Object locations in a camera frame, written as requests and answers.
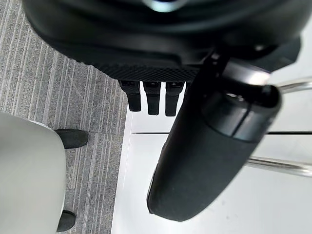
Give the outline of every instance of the black rubber foot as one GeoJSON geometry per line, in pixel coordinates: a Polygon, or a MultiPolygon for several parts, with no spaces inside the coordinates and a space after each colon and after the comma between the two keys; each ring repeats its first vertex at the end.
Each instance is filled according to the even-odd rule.
{"type": "Polygon", "coordinates": [[[75,225],[76,215],[70,211],[63,211],[59,219],[57,233],[65,232],[75,225]]]}
{"type": "Polygon", "coordinates": [[[88,133],[76,129],[57,129],[55,132],[60,136],[65,149],[79,148],[88,143],[88,133]]]}

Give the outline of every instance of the striped carpet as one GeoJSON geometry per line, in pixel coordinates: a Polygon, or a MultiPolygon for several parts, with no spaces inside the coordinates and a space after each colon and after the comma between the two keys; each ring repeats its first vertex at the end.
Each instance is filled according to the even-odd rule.
{"type": "Polygon", "coordinates": [[[68,233],[110,233],[126,106],[115,80],[50,48],[18,0],[0,0],[0,111],[90,133],[66,152],[65,208],[77,214],[68,233]]]}

